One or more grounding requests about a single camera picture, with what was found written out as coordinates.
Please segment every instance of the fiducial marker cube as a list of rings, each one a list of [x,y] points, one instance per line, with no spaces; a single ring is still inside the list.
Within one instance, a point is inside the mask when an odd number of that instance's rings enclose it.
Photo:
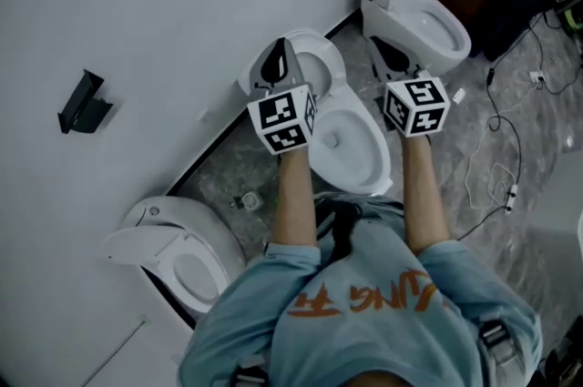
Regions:
[[[405,137],[441,131],[449,108],[449,97],[438,77],[422,76],[386,85],[384,114]]]
[[[250,102],[247,109],[257,136],[273,155],[310,144],[316,105],[307,84]]]

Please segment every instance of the person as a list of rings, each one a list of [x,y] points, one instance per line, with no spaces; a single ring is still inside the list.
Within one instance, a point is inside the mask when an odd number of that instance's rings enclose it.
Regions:
[[[183,387],[528,384],[537,314],[452,240],[428,138],[402,145],[403,205],[314,206],[307,149],[282,156],[271,241],[197,325]]]

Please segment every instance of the marble floor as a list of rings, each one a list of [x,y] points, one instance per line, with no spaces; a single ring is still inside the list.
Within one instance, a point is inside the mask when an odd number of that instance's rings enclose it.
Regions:
[[[563,31],[551,30],[543,20],[535,26],[544,50],[543,71],[547,84],[558,90],[571,81],[580,57]],[[394,186],[388,196],[402,196],[400,142],[395,132],[387,132],[381,112],[374,102],[381,95],[379,82],[373,77],[370,61],[358,23],[351,22],[332,41],[346,64],[350,86],[369,108],[385,134],[391,152]],[[530,90],[529,71],[538,70],[540,50],[532,34],[526,36],[497,67],[490,88],[499,110],[515,110],[504,115],[516,126],[522,148],[522,174],[514,211],[499,211],[484,226],[465,239],[465,243],[489,266],[494,268],[518,294],[540,314],[546,351],[562,338],[578,312],[583,311],[583,295],[553,278],[537,241],[528,233],[529,211],[561,152],[583,148],[583,77],[558,97],[546,90]],[[436,174],[454,236],[466,231],[493,209],[472,209],[464,179],[468,160],[482,137],[493,108],[485,91],[486,74],[491,64],[483,57],[467,59],[442,76],[451,97],[458,89],[465,99],[452,108],[442,133],[432,136]],[[496,133],[488,132],[474,156],[467,185],[474,206],[487,206],[490,197],[486,183],[494,162],[512,172],[518,169],[517,140],[504,123]],[[276,206],[278,166],[256,138],[251,121],[246,118],[220,144],[186,181],[178,196],[200,200],[212,207],[240,240],[248,259],[259,255],[269,237]],[[316,190],[328,189],[313,175]],[[501,168],[495,181],[509,181]],[[234,207],[233,198],[255,190],[265,200],[256,212]]]

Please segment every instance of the toilet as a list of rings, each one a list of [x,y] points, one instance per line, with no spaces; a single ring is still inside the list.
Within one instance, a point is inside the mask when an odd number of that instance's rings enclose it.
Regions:
[[[391,159],[383,132],[346,82],[343,58],[335,45],[310,29],[285,36],[293,46],[303,77],[312,83],[317,114],[310,143],[310,166],[334,187],[377,196],[392,185]],[[250,93],[253,60],[239,77]]]
[[[100,256],[152,272],[197,319],[245,268],[239,242],[217,215],[192,199],[144,199],[121,229],[102,242]]]
[[[469,55],[467,31],[437,0],[361,0],[361,9],[369,52],[378,49],[386,65],[376,71],[390,78],[418,69],[441,76]]]

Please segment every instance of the light blue shirt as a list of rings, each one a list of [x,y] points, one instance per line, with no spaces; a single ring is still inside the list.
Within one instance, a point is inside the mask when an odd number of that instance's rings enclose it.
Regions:
[[[197,326],[181,385],[228,380],[270,346],[275,387],[342,385],[368,371],[413,386],[488,385],[476,342],[492,319],[521,349],[527,385],[542,350],[534,311],[463,243],[415,257],[400,235],[401,217],[361,219],[351,255],[329,266],[329,249],[271,244]]]

